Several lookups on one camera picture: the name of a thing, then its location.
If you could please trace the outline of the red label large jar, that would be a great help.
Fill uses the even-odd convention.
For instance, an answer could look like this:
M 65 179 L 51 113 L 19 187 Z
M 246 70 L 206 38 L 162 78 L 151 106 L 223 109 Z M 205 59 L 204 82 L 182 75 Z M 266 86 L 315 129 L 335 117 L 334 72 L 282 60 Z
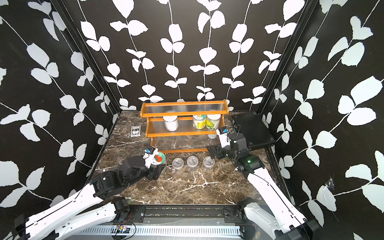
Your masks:
M 162 152 L 157 152 L 154 155 L 152 165 L 158 166 L 158 165 L 166 165 L 166 156 Z

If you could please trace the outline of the small seed jar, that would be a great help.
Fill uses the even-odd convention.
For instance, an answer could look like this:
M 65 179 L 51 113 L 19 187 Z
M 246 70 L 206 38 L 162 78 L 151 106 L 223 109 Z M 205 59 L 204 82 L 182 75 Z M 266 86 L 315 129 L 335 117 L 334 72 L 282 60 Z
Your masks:
M 205 157 L 203 160 L 203 165 L 204 165 L 206 171 L 210 171 L 215 166 L 215 160 L 212 159 L 211 157 Z
M 187 158 L 187 166 L 192 171 L 197 168 L 199 160 L 196 156 L 190 156 Z
M 174 171 L 180 171 L 184 167 L 184 160 L 181 158 L 175 158 L 172 162 L 172 167 Z

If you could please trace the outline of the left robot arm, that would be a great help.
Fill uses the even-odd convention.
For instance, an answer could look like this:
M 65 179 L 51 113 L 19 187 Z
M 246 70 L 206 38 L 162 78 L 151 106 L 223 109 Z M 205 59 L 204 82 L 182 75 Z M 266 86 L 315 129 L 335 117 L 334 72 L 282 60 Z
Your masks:
M 53 207 L 28 218 L 17 217 L 17 236 L 20 240 L 64 240 L 116 218 L 127 220 L 130 207 L 123 197 L 93 210 L 89 208 L 122 193 L 143 178 L 158 180 L 166 167 L 165 161 L 162 153 L 125 159 L 118 169 L 99 174 L 80 191 Z

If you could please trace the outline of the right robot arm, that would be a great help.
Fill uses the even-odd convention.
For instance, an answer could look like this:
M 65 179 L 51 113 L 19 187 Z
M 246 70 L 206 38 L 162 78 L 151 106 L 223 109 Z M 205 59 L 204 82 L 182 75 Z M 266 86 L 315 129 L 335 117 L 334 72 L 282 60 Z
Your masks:
M 255 223 L 273 240 L 314 240 L 319 229 L 316 221 L 308 221 L 288 200 L 270 176 L 259 157 L 251 155 L 243 134 L 218 129 L 220 145 L 208 148 L 212 158 L 228 158 L 262 196 L 270 211 L 257 203 L 246 202 L 242 207 L 248 220 Z

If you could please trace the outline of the white large jar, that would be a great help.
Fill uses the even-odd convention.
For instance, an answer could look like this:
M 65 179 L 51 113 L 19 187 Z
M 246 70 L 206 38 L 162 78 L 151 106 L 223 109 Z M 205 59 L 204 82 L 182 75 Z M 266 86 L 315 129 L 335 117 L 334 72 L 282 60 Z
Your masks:
M 168 131 L 174 132 L 179 128 L 178 116 L 164 116 L 163 120 Z

